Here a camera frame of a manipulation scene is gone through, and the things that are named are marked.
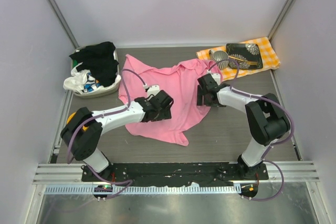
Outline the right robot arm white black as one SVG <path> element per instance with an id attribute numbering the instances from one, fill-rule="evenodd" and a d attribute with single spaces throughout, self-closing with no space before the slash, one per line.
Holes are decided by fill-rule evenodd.
<path id="1" fill-rule="evenodd" d="M 242 179 L 250 179 L 257 173 L 266 153 L 292 130 L 289 116 L 272 93 L 260 96 L 242 92 L 220 82 L 214 73 L 197 81 L 198 106 L 229 106 L 246 114 L 251 140 L 237 159 L 237 173 Z"/>

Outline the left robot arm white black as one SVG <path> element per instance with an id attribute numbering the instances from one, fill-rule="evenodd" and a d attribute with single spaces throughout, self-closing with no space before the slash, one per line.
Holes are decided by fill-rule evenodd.
<path id="1" fill-rule="evenodd" d="M 169 120 L 173 98 L 160 90 L 147 98 L 139 97 L 124 106 L 105 111 L 80 108 L 69 118 L 60 137 L 77 161 L 85 163 L 82 180 L 112 182 L 113 165 L 98 150 L 101 135 L 131 123 Z"/>

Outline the pink t shirt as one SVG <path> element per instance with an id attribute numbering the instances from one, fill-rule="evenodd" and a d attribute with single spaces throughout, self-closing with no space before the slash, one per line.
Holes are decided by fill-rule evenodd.
<path id="1" fill-rule="evenodd" d="M 123 68 L 125 83 L 119 87 L 119 99 L 126 103 L 128 99 L 147 98 L 143 85 L 157 84 L 162 91 L 159 101 L 164 106 L 165 115 L 171 116 L 160 121 L 127 124 L 128 132 L 134 136 L 188 146 L 184 132 L 199 124 L 210 110 L 208 106 L 197 105 L 197 80 L 209 72 L 220 73 L 219 68 L 211 60 L 191 59 L 158 69 L 131 55 L 126 55 Z"/>

